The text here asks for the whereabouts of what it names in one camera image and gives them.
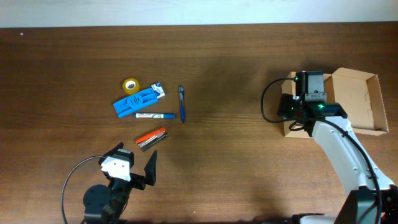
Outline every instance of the tape roll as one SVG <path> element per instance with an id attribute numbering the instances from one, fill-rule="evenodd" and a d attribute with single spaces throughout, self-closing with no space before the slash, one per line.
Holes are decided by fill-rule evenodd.
<path id="1" fill-rule="evenodd" d="M 139 83 L 135 78 L 128 78 L 123 82 L 123 90 L 127 94 L 135 94 L 139 90 Z"/>

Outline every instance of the wooden table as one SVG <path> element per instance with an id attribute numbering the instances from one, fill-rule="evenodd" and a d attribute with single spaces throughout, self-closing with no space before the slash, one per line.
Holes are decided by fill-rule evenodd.
<path id="1" fill-rule="evenodd" d="M 390 133 L 358 135 L 375 163 L 398 182 L 398 23 L 233 26 L 74 27 L 0 30 L 0 222 L 61 223 L 63 182 L 82 159 L 119 142 L 144 174 L 159 152 L 157 182 L 133 190 L 122 218 L 152 222 L 235 222 L 295 213 L 337 215 L 345 201 L 322 149 L 285 138 L 262 119 L 264 87 L 290 71 L 339 67 L 379 74 Z M 112 103 L 124 79 L 166 97 L 146 112 L 179 112 L 187 121 L 119 119 Z M 275 114 L 280 88 L 266 96 Z M 134 139 L 166 127 L 170 136 L 147 152 Z M 82 198 L 107 184 L 91 161 L 65 194 L 70 223 Z"/>

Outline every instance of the pen cap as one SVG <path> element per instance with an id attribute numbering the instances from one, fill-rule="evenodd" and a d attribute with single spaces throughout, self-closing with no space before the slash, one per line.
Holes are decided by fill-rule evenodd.
<path id="1" fill-rule="evenodd" d="M 175 119 L 175 114 L 164 114 L 164 119 Z"/>

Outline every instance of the white backdrop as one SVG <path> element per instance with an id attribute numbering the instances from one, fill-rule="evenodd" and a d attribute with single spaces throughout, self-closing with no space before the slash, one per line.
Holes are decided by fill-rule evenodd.
<path id="1" fill-rule="evenodd" d="M 0 27 L 398 21 L 398 0 L 0 0 Z"/>

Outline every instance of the open box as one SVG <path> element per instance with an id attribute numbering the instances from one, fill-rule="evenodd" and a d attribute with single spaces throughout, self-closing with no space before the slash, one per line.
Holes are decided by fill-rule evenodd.
<path id="1" fill-rule="evenodd" d="M 295 77 L 295 72 L 288 77 Z M 374 136 L 388 133 L 386 111 L 376 74 L 339 68 L 332 75 L 324 74 L 323 79 L 327 102 L 339 103 L 343 107 L 355 133 Z M 295 95 L 295 82 L 284 81 L 282 93 Z M 309 138 L 304 130 L 290 131 L 289 125 L 292 123 L 284 122 L 286 137 Z"/>

